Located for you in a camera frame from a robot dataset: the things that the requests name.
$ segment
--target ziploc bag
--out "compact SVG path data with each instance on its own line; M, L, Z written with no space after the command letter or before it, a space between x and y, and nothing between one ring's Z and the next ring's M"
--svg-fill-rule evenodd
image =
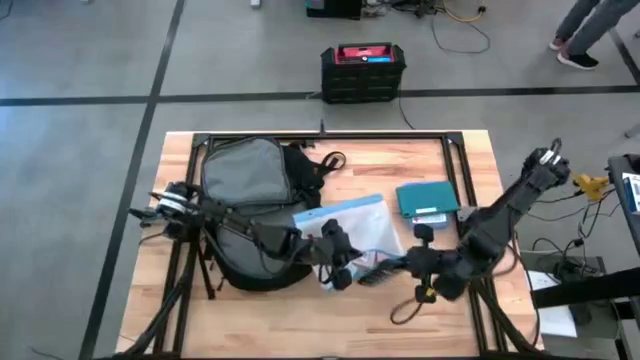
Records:
M391 213L382 195L347 200L328 207L308 210L293 216L302 236L322 236L322 225L336 219L342 229L349 234L351 246L363 252L363 256L352 261L347 269L353 280L358 280L377 263L387 258L403 256L405 250L391 221ZM319 266L314 266L316 275ZM331 290L331 283L321 285Z

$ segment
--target backpack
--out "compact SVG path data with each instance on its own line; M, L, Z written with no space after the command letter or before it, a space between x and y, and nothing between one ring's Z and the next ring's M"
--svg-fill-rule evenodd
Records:
M294 227L293 214L320 207L324 176L346 163L341 152L315 163L302 152L305 143L280 145L273 138L249 137L212 144L201 169L204 193L235 212L266 225ZM311 273L311 266L267 257L244 234L207 224L215 246L205 255L218 264L223 278L247 291L273 291Z

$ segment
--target teal box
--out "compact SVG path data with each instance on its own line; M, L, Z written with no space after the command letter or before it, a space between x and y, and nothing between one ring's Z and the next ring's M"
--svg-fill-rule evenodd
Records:
M460 206L448 181L409 183L396 188L403 218L457 211Z

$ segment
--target concrete floor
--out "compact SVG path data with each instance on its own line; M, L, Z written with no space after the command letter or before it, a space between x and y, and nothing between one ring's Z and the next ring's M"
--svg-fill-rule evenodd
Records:
M451 3L460 12L473 11L461 0ZM0 22L0 104L7 98L148 95L175 4L16 1L11 17ZM317 91L319 54L340 42L367 41L393 41L405 49L404 89L636 85L608 35L592 50L602 62L593 72L561 66L546 49L571 0L487 0L478 26L492 48L476 56L440 51L428 19L392 12L360 22L310 20L302 4L270 0L254 11L248 1L187 0L161 95ZM477 44L467 27L440 16L436 21L447 45ZM639 26L640 8L617 27L636 62L640 40L632 35ZM17 104L12 101L0 106L0 358L38 358L28 350L33 346L74 359L146 105L9 106ZM403 99L402 106L419 129L488 129L504 185L533 148L554 137L563 139L573 170L592 175L604 174L608 156L638 152L640 145L640 138L622 137L640 122L637 93L422 97ZM167 131L308 130L317 129L321 118L328 129L406 128L397 101L160 104L133 206L148 201ZM572 191L567 186L546 196ZM562 215L582 201L547 207L550 215ZM603 207L616 203L611 197ZM527 218L518 225L521 246L529 248L539 236L562 246L575 237L576 222ZM127 222L96 356L113 351L139 236L135 222ZM621 212L599 220L587 250L602 256L610 271L640 265ZM634 332L633 324L625 324L627 335ZM616 358L610 340L545 342L559 355Z

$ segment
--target sneaker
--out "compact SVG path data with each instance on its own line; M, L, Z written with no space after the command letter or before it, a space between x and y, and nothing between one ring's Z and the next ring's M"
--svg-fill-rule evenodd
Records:
M549 43L549 49L551 49L553 51L558 51L558 50L562 49L562 47L564 46L565 43L566 43L565 40L560 39L560 38L555 38L555 39L553 39L552 42Z
M573 66L576 69L580 70L593 70L598 66L598 60L592 58L591 56L585 54L582 55L565 55L561 52L556 56L558 61L565 65Z

